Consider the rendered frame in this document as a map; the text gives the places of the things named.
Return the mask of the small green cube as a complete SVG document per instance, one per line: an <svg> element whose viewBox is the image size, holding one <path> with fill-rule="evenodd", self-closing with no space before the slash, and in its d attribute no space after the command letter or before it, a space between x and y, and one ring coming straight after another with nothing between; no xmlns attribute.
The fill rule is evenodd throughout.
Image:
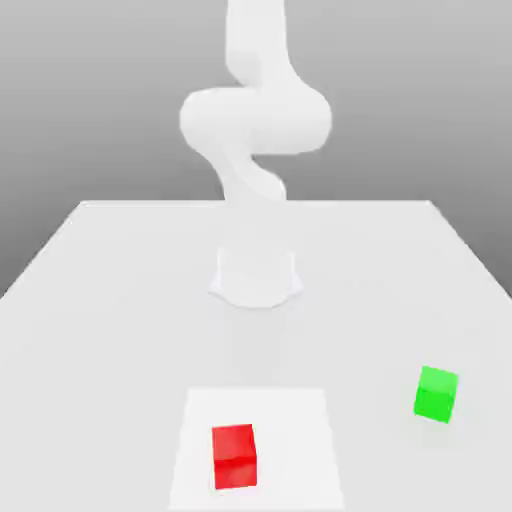
<svg viewBox="0 0 512 512"><path fill-rule="evenodd" d="M457 374L423 366L413 405L414 414L448 424L455 405L457 388Z"/></svg>

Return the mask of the small red cube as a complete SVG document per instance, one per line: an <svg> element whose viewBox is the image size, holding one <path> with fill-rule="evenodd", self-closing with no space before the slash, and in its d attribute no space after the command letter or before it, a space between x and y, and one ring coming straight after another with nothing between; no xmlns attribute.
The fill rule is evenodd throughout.
<svg viewBox="0 0 512 512"><path fill-rule="evenodd" d="M257 485L257 452L252 424L212 428L216 490Z"/></svg>

